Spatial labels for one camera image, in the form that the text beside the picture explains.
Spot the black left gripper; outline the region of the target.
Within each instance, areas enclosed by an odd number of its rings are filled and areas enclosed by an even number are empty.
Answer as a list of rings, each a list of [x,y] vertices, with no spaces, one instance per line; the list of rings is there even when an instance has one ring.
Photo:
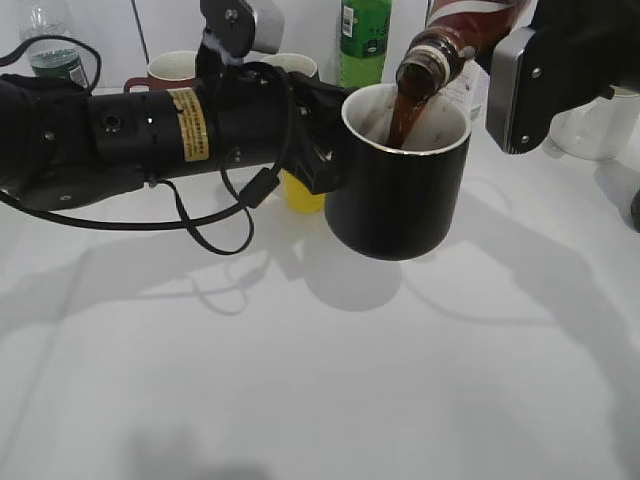
[[[343,88],[299,72],[287,74],[293,101],[293,127],[283,170],[312,194],[340,186],[343,173],[335,159],[345,140],[342,106],[357,89]]]

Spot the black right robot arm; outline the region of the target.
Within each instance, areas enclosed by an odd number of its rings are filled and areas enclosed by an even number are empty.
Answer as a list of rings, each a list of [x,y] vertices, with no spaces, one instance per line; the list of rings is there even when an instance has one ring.
[[[530,26],[555,38],[574,80],[596,91],[639,90],[637,1],[539,1]]]

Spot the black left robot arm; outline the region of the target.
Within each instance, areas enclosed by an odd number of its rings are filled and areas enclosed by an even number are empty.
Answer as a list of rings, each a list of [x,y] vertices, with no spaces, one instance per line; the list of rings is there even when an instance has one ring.
[[[218,91],[187,88],[93,96],[62,79],[1,78],[1,188],[21,206],[60,211],[141,189],[151,180],[282,159],[317,169],[345,89],[288,76],[297,108],[256,69]]]

